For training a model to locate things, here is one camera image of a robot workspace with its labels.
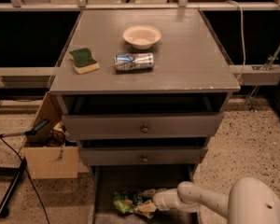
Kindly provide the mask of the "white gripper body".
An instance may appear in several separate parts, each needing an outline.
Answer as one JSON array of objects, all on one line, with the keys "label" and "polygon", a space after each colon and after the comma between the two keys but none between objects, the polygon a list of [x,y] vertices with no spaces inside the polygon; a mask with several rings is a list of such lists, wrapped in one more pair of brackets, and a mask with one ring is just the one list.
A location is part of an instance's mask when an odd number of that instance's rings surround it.
[{"label": "white gripper body", "polygon": [[177,189],[158,189],[153,195],[152,201],[160,211],[177,209],[180,205]]}]

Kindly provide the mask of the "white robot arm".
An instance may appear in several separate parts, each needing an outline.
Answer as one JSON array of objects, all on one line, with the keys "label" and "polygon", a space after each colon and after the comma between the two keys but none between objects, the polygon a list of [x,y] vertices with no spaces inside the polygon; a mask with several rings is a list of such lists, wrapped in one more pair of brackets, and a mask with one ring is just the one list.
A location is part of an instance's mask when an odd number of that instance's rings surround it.
[{"label": "white robot arm", "polygon": [[148,201],[139,211],[177,209],[187,213],[207,207],[227,219],[228,224],[280,224],[280,199],[263,182],[253,177],[237,180],[228,195],[203,189],[184,181],[176,189],[149,189],[143,192]]}]

